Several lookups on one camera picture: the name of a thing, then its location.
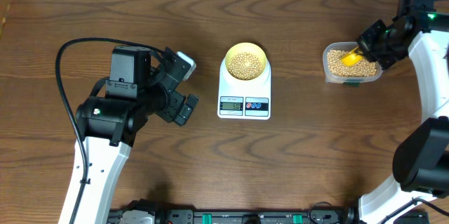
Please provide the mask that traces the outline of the yellow measuring scoop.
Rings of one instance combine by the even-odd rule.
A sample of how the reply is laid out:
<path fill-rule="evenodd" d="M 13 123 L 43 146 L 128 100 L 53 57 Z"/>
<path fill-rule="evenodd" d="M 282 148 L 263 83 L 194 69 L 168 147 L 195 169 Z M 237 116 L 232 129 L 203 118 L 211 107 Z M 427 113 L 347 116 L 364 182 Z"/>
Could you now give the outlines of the yellow measuring scoop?
<path fill-rule="evenodd" d="M 363 59 L 363 54 L 359 47 L 353 48 L 341 58 L 341 62 L 346 67 L 352 67 Z"/>

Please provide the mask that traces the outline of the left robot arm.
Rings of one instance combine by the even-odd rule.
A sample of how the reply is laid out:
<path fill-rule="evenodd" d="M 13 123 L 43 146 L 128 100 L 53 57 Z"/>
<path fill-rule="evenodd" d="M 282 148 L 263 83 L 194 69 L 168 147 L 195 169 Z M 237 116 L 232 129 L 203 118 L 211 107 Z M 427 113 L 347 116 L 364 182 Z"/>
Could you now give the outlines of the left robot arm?
<path fill-rule="evenodd" d="M 117 46 L 110 75 L 77 108 L 80 142 L 60 223 L 106 223 L 116 183 L 137 132 L 155 114 L 185 125 L 199 99 L 176 91 L 196 64 L 183 52 Z"/>

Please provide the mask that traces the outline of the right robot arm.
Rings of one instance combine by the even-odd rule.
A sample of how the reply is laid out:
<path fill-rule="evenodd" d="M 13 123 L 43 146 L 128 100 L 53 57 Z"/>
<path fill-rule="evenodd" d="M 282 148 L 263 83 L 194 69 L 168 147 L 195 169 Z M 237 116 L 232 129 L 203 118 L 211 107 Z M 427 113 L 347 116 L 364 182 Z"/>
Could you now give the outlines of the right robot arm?
<path fill-rule="evenodd" d="M 422 123 L 397 147 L 392 174 L 358 201 L 358 223 L 393 223 L 416 207 L 448 196 L 448 15 L 435 0 L 398 0 L 390 26 L 381 20 L 357 40 L 361 55 L 383 70 L 412 61 Z"/>

